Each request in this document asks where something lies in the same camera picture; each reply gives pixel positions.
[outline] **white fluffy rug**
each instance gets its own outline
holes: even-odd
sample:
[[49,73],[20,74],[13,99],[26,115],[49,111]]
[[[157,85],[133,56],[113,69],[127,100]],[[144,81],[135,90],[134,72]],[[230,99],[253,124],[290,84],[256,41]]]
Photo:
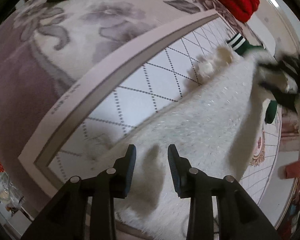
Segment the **white fluffy rug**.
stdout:
[[246,59],[231,53],[234,62],[99,159],[97,173],[112,167],[128,144],[136,145],[131,190],[126,199],[115,200],[117,219],[123,223],[157,239],[186,238],[190,199],[181,200],[174,191],[167,159],[170,144],[209,176],[242,177],[265,117],[267,105],[262,107],[262,103],[270,96],[257,85],[265,77],[255,72],[256,61],[274,59],[260,50]]

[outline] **metal screw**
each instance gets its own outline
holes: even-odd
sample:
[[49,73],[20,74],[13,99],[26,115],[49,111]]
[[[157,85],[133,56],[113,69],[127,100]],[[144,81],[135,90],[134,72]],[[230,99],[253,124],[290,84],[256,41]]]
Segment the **metal screw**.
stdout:
[[235,178],[232,177],[231,175],[227,175],[227,176],[226,176],[226,181],[234,182],[234,181],[235,181]]
[[115,172],[116,172],[115,168],[109,168],[109,169],[107,169],[107,173],[108,174],[115,174]]
[[70,178],[71,183],[77,183],[79,180],[80,180],[80,178],[78,176],[73,176]]
[[189,169],[189,172],[190,172],[191,174],[197,174],[199,171],[198,171],[197,168],[190,168],[190,169]]

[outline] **plastic bag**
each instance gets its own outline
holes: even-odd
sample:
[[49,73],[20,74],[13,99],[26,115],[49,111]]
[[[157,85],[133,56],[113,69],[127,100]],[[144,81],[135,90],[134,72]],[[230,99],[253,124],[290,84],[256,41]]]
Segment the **plastic bag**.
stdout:
[[10,208],[17,209],[24,202],[21,192],[13,185],[6,172],[0,175],[0,201]]

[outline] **floor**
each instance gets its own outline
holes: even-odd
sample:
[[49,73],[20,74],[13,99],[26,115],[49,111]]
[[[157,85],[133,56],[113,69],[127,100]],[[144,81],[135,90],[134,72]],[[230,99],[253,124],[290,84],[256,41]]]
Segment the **floor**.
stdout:
[[[177,102],[200,86],[195,66],[199,55],[207,55],[224,44],[234,32],[215,19],[176,41],[145,63],[120,84],[80,125],[64,144],[49,168],[63,182],[87,169],[93,170],[95,154],[105,153],[151,115]],[[259,202],[277,153],[281,118],[264,124],[256,141],[255,157],[241,185]]]
[[[275,0],[279,7],[277,10],[279,11],[279,14],[281,17],[284,18],[285,21],[290,22],[288,23],[290,29],[294,29],[296,37],[296,40],[300,41],[300,21],[298,20],[297,16],[292,12],[292,10],[288,7],[288,5],[283,0]],[[269,24],[272,23],[272,17],[273,14],[270,14],[271,17],[265,15],[268,19],[270,19]]]
[[255,15],[268,28],[276,42],[275,57],[282,53],[300,53],[298,37],[283,12],[279,11],[269,0],[260,0],[260,5]]

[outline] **green striped sock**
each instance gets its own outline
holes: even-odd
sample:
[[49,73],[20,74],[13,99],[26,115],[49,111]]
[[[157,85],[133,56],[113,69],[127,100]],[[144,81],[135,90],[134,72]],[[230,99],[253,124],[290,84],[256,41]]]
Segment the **green striped sock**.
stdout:
[[[264,49],[263,46],[253,46],[251,45],[240,33],[237,33],[232,39],[227,41],[227,44],[231,46],[231,48],[242,56],[245,54],[249,49],[253,48],[261,48]],[[268,108],[266,110],[266,117],[265,122],[266,123],[273,123],[273,120],[275,118],[275,115],[277,113],[277,101],[271,100]]]

